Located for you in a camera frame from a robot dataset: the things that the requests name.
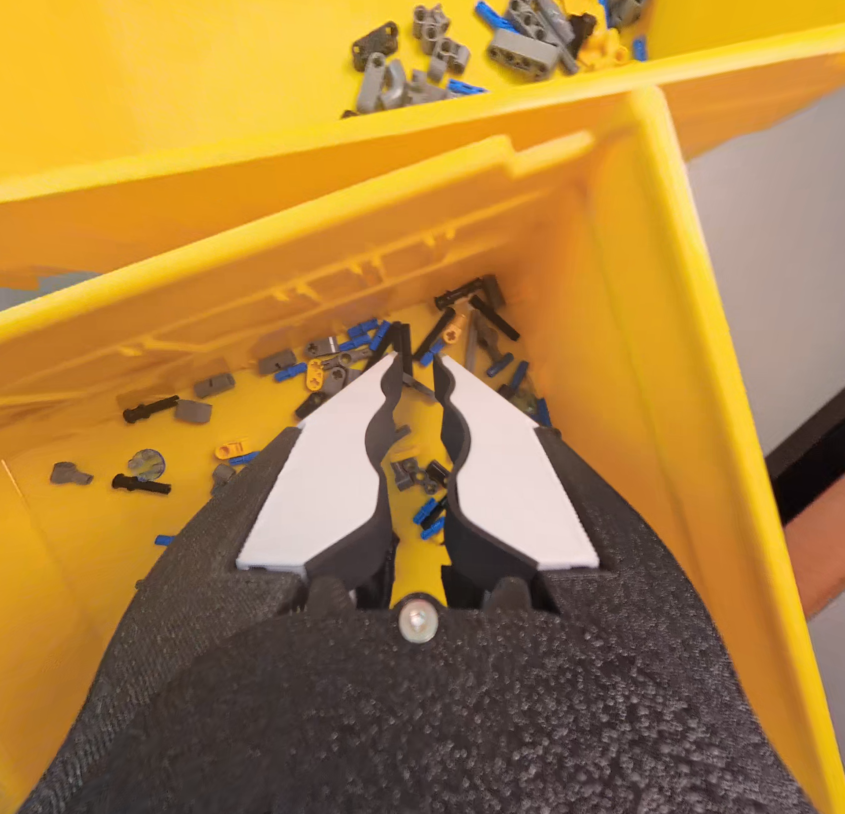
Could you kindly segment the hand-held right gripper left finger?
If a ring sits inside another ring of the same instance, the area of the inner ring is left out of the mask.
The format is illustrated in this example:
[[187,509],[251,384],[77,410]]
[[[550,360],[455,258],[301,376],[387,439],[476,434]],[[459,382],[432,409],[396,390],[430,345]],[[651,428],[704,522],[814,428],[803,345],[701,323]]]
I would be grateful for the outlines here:
[[238,570],[330,576],[352,593],[382,569],[394,537],[383,461],[402,388],[402,360],[387,354],[301,422]]

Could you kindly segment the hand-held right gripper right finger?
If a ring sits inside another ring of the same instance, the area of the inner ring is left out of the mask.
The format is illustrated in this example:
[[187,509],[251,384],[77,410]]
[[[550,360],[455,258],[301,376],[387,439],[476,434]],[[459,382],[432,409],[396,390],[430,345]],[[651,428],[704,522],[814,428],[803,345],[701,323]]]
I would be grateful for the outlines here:
[[543,429],[452,357],[434,360],[447,480],[443,568],[456,608],[559,608],[548,573],[599,555],[544,447]]

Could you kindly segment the black blue lego pins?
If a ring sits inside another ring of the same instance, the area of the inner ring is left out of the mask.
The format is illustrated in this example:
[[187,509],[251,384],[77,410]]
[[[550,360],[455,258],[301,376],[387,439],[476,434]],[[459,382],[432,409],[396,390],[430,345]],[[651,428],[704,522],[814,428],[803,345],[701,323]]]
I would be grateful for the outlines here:
[[176,362],[153,390],[134,391],[121,401],[140,404],[118,417],[116,409],[96,407],[98,424],[55,440],[30,460],[30,484],[51,483],[52,529],[65,539],[85,532],[97,541],[132,523],[147,529],[161,523],[165,534],[206,502],[206,494],[228,493],[237,474],[258,467],[259,450],[283,428],[296,428],[383,356],[397,354],[406,390],[401,420],[411,424],[411,440],[440,460],[434,424],[441,412],[428,402],[433,393],[418,382],[445,347],[458,359],[456,341],[470,337],[487,350],[487,376],[499,374],[512,354],[498,355],[496,335],[515,339],[500,313],[503,299],[495,277],[433,298],[432,308],[388,312],[371,301],[332,314],[317,314],[299,293],[280,303],[271,296],[167,329],[152,339],[154,354]]

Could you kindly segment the yellow plastic bin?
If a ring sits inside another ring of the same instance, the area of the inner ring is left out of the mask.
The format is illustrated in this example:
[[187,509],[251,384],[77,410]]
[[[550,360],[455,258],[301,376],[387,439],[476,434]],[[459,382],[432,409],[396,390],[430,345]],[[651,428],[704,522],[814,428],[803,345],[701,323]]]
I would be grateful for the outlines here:
[[[652,0],[649,60],[527,84],[477,0],[2,0],[2,287],[117,270],[428,153],[480,118],[655,85],[684,156],[843,85],[843,0]],[[442,4],[487,94],[347,125],[354,40]]]
[[[2,812],[843,812],[843,766],[668,102],[471,123],[392,170],[2,312]],[[382,569],[235,565],[292,448],[165,534],[53,530],[30,460],[271,296],[388,312],[495,277],[487,376],[600,559],[448,604],[449,457],[394,410]]]

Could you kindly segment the heap of grey yellow lego parts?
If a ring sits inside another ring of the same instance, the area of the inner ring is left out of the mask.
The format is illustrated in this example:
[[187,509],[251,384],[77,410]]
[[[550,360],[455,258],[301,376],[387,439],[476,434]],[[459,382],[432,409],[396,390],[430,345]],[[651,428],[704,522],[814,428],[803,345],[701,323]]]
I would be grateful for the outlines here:
[[[571,77],[647,61],[646,38],[626,42],[624,32],[651,1],[508,0],[498,12],[477,0],[472,10],[490,32],[486,58],[526,82],[542,82],[557,73]],[[407,71],[399,59],[400,29],[393,20],[355,40],[353,68],[363,79],[355,106],[342,119],[484,94],[485,88],[461,80],[471,51],[449,35],[451,25],[442,4],[413,8],[411,37],[425,69]]]

